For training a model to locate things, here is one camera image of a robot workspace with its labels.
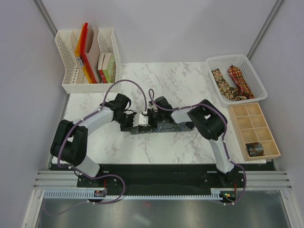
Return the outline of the blue grey floral tie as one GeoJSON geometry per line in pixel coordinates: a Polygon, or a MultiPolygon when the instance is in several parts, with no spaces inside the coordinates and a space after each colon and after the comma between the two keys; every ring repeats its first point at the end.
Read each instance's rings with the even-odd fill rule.
{"type": "Polygon", "coordinates": [[[165,121],[157,123],[157,127],[152,126],[137,126],[128,130],[131,134],[144,134],[144,133],[174,133],[174,132],[189,132],[194,129],[193,122],[182,123],[166,123],[165,121]]]}

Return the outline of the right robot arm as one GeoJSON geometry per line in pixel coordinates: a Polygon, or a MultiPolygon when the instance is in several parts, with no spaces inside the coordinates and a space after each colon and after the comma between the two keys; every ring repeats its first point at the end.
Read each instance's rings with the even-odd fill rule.
{"type": "Polygon", "coordinates": [[[216,159],[218,183],[228,187],[238,178],[238,169],[241,167],[232,161],[225,136],[228,130],[226,117],[207,99],[200,103],[172,108],[162,96],[154,100],[150,96],[150,103],[155,105],[160,117],[174,125],[184,124],[188,128],[196,128],[200,135],[208,140],[216,159]]]}

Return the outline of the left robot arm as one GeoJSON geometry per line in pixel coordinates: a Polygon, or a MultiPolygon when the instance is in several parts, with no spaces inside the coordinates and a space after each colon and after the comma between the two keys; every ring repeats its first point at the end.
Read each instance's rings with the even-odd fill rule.
{"type": "Polygon", "coordinates": [[[64,161],[78,172],[88,176],[87,180],[94,187],[104,182],[104,175],[100,172],[100,165],[87,155],[87,142],[91,133],[112,121],[123,124],[133,124],[133,114],[127,114],[131,100],[117,94],[115,99],[101,104],[90,114],[75,120],[59,122],[50,154],[57,158],[57,162],[64,161]]]}

